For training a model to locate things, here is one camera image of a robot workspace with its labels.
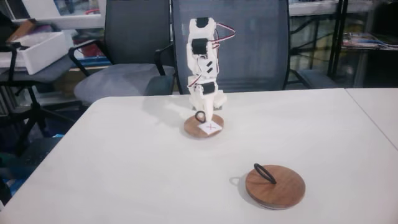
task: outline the red wire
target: red wire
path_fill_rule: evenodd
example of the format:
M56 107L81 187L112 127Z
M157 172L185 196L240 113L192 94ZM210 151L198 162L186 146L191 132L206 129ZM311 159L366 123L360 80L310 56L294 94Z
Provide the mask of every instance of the red wire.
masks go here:
M233 32L233 34L231 34L231 35L228 35L228 36L226 36L226 37L223 37L223 38L217 38L216 40L211 40L212 42L221 42L221 41L224 41L224 40L227 40L227 39L230 39L230 38L232 38L232 37L234 37L235 36L235 33L236 33L236 31L232 28L232 27L230 27L230 26L227 26L227 25L224 25L224 24L220 24L220 23L217 23L217 25L219 25L219 26L221 26L221 27L224 27L224 28L226 28L226 29L229 29L230 31L232 31Z

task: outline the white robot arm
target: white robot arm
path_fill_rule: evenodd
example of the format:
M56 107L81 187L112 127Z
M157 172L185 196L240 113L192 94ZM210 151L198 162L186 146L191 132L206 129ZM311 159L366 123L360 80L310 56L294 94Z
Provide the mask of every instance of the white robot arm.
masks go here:
M218 38L216 26L227 28L233 34ZM204 123L211 121L213 108L219 108L225 103L226 95L218 89L216 82L218 68L219 42L232 38L235 30L217 24L213 18L204 17L191 19L189 25L187 44L187 62L193 75L188 77L188 89L191 93L190 102L198 112L204 114L204 118L196 119Z

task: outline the black ring handle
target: black ring handle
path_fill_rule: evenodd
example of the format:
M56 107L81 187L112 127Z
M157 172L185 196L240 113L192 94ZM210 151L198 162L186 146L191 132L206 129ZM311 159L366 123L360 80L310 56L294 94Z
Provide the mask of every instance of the black ring handle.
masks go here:
M276 180L275 178L268 172L268 170L266 170L266 168L264 168L262 165L260 164L254 164L254 169L257 171L257 173L260 174L260 176L266 180L268 180L269 182L271 182L272 184L276 184Z
M198 115L199 115L200 113L203 113L203 120L201 120L201 119L198 118ZM204 112L204 111L198 111L197 113L195 113L195 119L196 119L197 121L201 122L202 124L206 123L206 114L205 114L205 112Z

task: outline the table surface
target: table surface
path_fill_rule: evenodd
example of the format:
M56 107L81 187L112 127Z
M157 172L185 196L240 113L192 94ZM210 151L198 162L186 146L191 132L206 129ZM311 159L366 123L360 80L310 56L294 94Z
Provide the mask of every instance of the table surface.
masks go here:
M398 223L398 151L344 89L228 94L192 139L188 96L94 103L0 213L2 224ZM254 163L298 172L287 210L244 189Z
M398 88L347 89L347 92L398 149Z

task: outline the wooden disc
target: wooden disc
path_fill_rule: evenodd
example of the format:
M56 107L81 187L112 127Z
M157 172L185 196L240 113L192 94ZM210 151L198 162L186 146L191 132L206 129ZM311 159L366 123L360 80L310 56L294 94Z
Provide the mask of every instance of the wooden disc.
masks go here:
M293 207L303 199L305 183L298 173L276 165L263 166L275 178L276 184L261 177L255 169L246 177L246 190L260 205L271 209Z
M224 128L224 120L222 119L222 117L218 116L217 114L214 114L212 120ZM208 137L214 136L222 131L222 130L219 130L214 133L207 134L206 132L202 131L198 127L199 124L201 124L201 123L195 119L195 116L192 116L185 121L184 130L188 134L190 134L191 136L196 137L196 138L208 138Z

